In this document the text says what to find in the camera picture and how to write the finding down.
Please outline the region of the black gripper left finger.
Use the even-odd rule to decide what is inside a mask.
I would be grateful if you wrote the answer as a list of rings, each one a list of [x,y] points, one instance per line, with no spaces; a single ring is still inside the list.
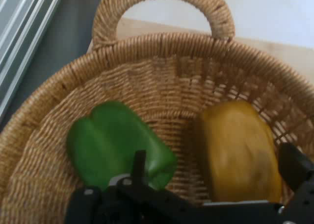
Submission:
[[[67,224],[202,224],[201,208],[172,192],[156,191],[145,182],[145,150],[134,155],[130,175],[101,190],[87,186],[71,196]]]

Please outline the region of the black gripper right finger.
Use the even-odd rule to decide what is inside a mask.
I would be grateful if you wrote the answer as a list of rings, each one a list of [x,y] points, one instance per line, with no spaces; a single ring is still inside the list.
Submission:
[[[294,192],[280,217],[284,223],[314,222],[314,163],[296,146],[282,143],[279,148],[279,172]]]

